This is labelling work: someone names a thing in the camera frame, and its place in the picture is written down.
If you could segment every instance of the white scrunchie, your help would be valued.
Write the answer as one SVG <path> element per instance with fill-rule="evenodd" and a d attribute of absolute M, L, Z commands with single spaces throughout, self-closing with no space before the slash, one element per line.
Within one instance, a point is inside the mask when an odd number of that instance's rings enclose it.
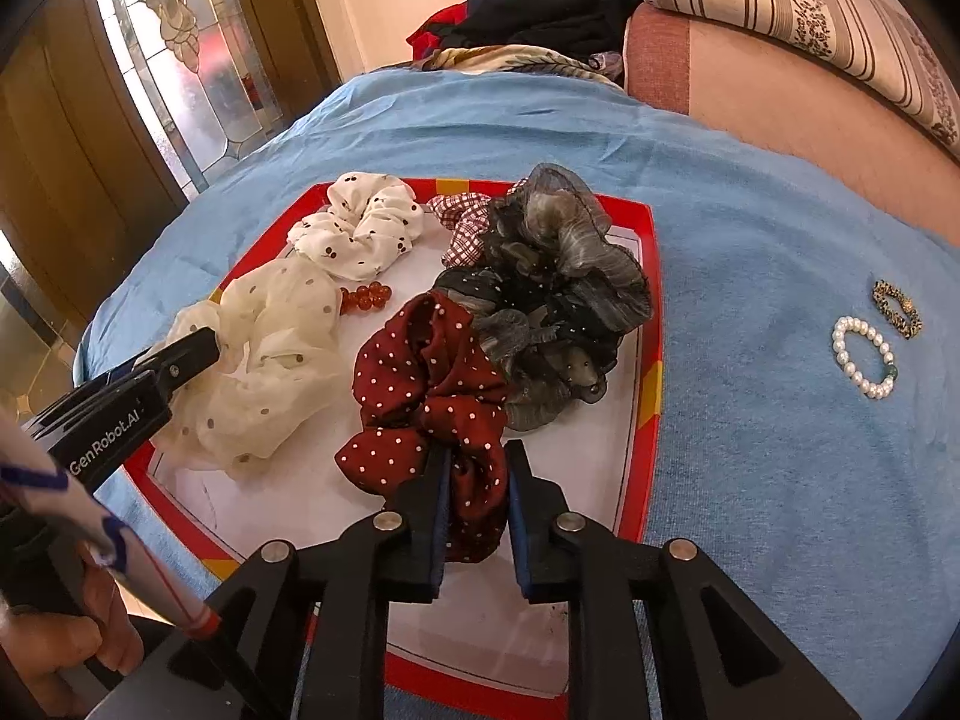
<path fill-rule="evenodd" d="M 265 470 L 299 424 L 349 386 L 334 338 L 340 299 L 322 268 L 294 255 L 230 282 L 219 305 L 182 309 L 148 354 L 206 326 L 220 360 L 176 391 L 154 445 L 189 469 L 238 480 Z"/>
<path fill-rule="evenodd" d="M 395 175 L 344 173 L 326 196 L 330 206 L 294 224 L 287 241 L 339 278 L 373 278 L 424 232 L 424 210 Z"/>

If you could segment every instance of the leopard print hair tie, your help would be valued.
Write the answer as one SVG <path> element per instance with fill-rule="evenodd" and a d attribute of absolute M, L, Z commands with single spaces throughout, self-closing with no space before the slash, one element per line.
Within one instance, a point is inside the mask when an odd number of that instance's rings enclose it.
<path fill-rule="evenodd" d="M 898 314 L 890 307 L 887 298 L 894 298 L 901 309 L 904 309 L 904 317 Z M 917 311 L 913 300 L 904 295 L 904 292 L 896 288 L 893 284 L 886 281 L 877 281 L 874 285 L 874 303 L 880 314 L 883 314 L 887 322 L 890 322 L 896 331 L 910 340 L 923 330 L 923 321 L 920 319 L 920 312 Z"/>

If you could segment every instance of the metal screw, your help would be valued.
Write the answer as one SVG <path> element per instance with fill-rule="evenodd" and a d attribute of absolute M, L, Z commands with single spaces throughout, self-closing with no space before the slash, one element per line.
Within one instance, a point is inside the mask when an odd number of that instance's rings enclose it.
<path fill-rule="evenodd" d="M 557 517 L 557 527 L 568 533 L 577 533 L 587 527 L 587 520 L 577 512 L 564 512 Z"/>
<path fill-rule="evenodd" d="M 677 560 L 693 560 L 697 557 L 697 545 L 685 538 L 674 538 L 669 549 Z"/>
<path fill-rule="evenodd" d="M 373 517 L 373 527 L 378 531 L 395 531 L 403 524 L 403 517 L 397 512 L 381 512 Z"/>
<path fill-rule="evenodd" d="M 286 541 L 268 541 L 260 548 L 264 562 L 283 562 L 290 557 L 290 544 Z"/>

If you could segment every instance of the blue blanket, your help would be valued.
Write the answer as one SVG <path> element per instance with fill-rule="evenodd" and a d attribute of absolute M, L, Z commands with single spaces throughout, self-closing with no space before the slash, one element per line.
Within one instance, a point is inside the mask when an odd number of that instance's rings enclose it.
<path fill-rule="evenodd" d="M 665 389 L 645 541 L 699 542 L 867 720 L 897 717 L 960 620 L 960 257 L 806 162 L 576 79 L 362 76 L 163 232 L 88 328 L 77 374 L 160 338 L 313 183 L 346 170 L 512 181 L 544 161 L 654 209 Z M 915 340 L 872 306 L 880 278 L 922 312 Z M 886 400 L 838 370 L 843 314 L 893 343 Z M 851 355 L 877 381 L 875 349 L 854 340 Z M 103 498 L 209 588 L 122 479 Z"/>

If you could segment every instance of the human hand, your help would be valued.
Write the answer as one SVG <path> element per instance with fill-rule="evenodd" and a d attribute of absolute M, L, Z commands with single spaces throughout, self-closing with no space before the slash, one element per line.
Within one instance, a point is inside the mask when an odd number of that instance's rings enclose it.
<path fill-rule="evenodd" d="M 126 676 L 143 659 L 143 643 L 130 622 L 113 577 L 95 565 L 89 552 L 85 563 L 83 605 L 91 617 L 66 614 L 11 614 L 0 608 L 0 646 L 24 685 L 51 717 L 87 714 L 70 686 L 56 673 L 97 659 Z"/>

